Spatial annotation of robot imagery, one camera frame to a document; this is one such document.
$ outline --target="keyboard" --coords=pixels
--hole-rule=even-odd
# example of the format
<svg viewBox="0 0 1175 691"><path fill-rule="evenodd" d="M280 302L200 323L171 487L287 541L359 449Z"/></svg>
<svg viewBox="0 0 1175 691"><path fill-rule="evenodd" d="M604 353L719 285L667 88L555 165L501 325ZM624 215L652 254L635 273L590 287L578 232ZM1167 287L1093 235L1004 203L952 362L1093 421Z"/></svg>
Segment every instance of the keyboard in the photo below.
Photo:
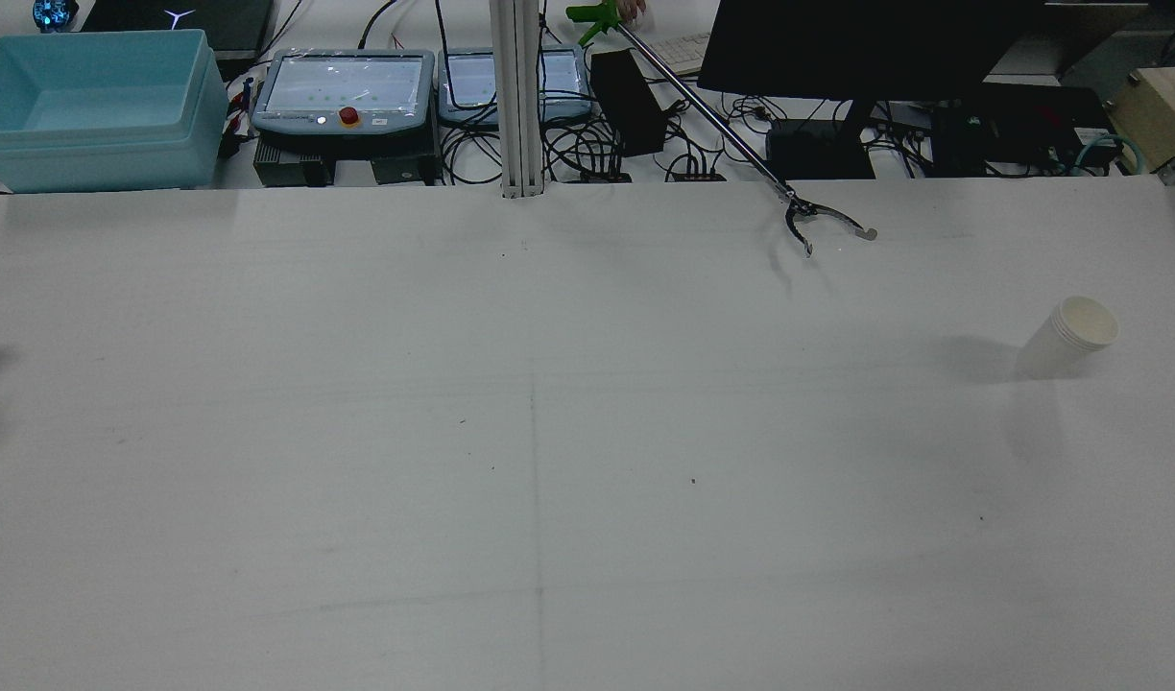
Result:
<svg viewBox="0 0 1175 691"><path fill-rule="evenodd" d="M703 69L703 54L706 53L706 40L711 34L679 35L677 39L658 40L647 47L660 56L665 65L672 67L674 74L686 76L698 74Z"/></svg>

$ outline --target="plastic storage box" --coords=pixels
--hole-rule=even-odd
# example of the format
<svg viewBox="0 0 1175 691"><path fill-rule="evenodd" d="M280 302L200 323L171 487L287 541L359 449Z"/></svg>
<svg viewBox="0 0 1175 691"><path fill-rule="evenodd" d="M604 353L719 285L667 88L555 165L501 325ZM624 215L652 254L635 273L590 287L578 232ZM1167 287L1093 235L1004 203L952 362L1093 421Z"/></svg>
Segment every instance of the plastic storage box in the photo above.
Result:
<svg viewBox="0 0 1175 691"><path fill-rule="evenodd" d="M212 182L228 98L200 29L0 39L0 181L12 192Z"/></svg>

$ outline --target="white table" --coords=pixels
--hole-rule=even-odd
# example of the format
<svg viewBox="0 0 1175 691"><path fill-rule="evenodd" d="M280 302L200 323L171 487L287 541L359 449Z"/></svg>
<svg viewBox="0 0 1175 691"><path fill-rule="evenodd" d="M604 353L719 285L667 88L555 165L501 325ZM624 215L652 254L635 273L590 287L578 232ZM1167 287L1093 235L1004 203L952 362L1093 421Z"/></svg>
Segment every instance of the white table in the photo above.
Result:
<svg viewBox="0 0 1175 691"><path fill-rule="evenodd" d="M1175 192L804 193L0 196L0 689L1175 690Z"/></svg>

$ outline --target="monitor stand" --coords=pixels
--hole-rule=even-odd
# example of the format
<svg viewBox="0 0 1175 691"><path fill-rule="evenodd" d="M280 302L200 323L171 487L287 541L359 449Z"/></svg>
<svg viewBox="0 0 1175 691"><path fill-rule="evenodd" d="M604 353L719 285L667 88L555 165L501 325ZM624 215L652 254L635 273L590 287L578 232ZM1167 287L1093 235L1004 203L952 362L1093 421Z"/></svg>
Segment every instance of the monitor stand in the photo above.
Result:
<svg viewBox="0 0 1175 691"><path fill-rule="evenodd" d="M785 180L872 180L860 135L877 105L852 101L842 122L777 122L767 132L768 166Z"/></svg>

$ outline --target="paper cup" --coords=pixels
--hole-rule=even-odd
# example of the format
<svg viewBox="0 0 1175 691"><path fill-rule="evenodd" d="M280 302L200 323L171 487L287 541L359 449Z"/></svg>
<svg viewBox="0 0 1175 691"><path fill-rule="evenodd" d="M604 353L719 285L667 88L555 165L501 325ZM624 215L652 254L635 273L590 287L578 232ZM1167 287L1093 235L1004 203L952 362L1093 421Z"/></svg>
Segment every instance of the paper cup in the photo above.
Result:
<svg viewBox="0 0 1175 691"><path fill-rule="evenodd" d="M1117 340L1117 318L1090 297L1066 297L1019 350L1015 371L1029 380L1052 380L1079 360Z"/></svg>

